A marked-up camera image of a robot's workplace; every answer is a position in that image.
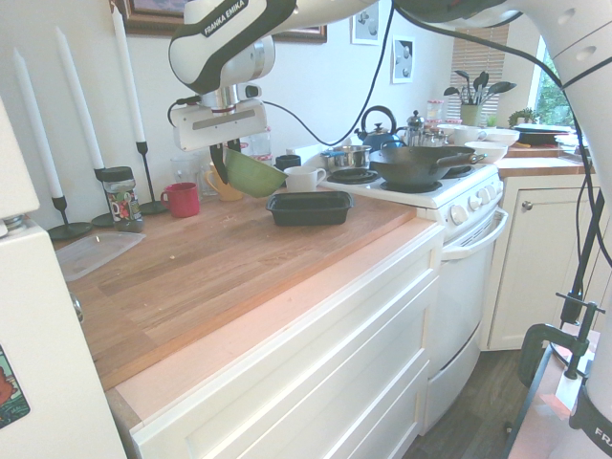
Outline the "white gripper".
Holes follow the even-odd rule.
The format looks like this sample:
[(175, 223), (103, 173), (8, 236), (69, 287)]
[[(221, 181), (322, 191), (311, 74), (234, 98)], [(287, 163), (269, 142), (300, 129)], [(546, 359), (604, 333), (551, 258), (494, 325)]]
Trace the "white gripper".
[(258, 99), (239, 102), (229, 114), (214, 114), (201, 105), (179, 108), (172, 111), (171, 120), (175, 125), (175, 141), (182, 150), (209, 147), (213, 165), (225, 185), (229, 176), (222, 143), (228, 142), (228, 149), (241, 153), (239, 139), (264, 132), (267, 127), (265, 107)]

